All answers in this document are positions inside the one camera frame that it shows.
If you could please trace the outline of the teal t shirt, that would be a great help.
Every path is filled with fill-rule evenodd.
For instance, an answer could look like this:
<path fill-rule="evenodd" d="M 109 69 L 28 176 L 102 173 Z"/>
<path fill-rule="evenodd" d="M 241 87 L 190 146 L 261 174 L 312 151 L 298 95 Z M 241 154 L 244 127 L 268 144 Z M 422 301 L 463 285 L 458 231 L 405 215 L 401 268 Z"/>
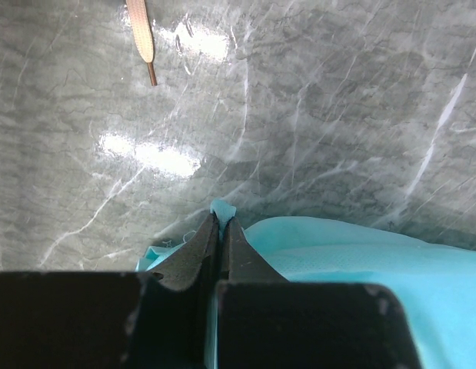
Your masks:
<path fill-rule="evenodd" d="M 218 219 L 203 361 L 156 361 L 149 347 L 153 270 L 187 243 L 151 247 L 127 368 L 476 368 L 476 251 L 311 217 L 243 228 L 287 283 L 220 278 L 234 206 Z"/>

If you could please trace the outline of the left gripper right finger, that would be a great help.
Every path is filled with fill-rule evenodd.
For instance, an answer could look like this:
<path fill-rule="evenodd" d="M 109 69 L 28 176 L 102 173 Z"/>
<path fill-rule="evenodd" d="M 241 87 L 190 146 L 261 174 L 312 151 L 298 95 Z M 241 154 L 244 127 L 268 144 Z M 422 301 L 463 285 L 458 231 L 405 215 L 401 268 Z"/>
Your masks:
<path fill-rule="evenodd" d="M 224 230 L 220 278 L 238 283 L 288 282 L 248 243 L 236 217 Z"/>

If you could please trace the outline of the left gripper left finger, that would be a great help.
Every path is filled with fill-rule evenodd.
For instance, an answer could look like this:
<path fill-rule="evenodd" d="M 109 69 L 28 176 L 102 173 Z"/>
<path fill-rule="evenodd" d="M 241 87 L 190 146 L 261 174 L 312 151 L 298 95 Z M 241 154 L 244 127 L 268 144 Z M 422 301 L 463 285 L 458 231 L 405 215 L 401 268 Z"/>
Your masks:
<path fill-rule="evenodd" d="M 219 225 L 209 214 L 195 235 L 153 270 L 149 347 L 156 361 L 203 361 Z"/>

